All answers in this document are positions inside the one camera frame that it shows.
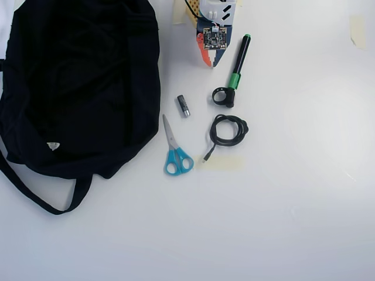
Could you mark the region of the blue-grey gripper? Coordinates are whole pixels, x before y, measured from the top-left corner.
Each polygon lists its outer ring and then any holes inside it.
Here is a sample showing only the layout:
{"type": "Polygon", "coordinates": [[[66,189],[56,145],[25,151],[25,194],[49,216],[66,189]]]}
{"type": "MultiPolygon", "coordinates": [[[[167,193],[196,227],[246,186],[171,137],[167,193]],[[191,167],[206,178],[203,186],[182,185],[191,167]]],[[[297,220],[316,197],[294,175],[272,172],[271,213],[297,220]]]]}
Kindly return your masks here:
{"type": "MultiPolygon", "coordinates": [[[[214,22],[209,21],[205,18],[199,18],[197,20],[196,29],[197,29],[198,34],[196,36],[196,41],[200,49],[202,59],[208,67],[211,67],[211,66],[216,67],[219,64],[219,61],[221,60],[221,58],[223,57],[224,52],[226,51],[226,50],[216,50],[216,55],[214,57],[213,64],[211,63],[209,51],[204,48],[204,36],[202,32],[204,28],[211,28],[212,26],[214,26],[214,22]]],[[[233,26],[224,25],[224,27],[227,28],[226,43],[227,43],[227,47],[229,47],[230,42],[231,42],[233,26]]]]}

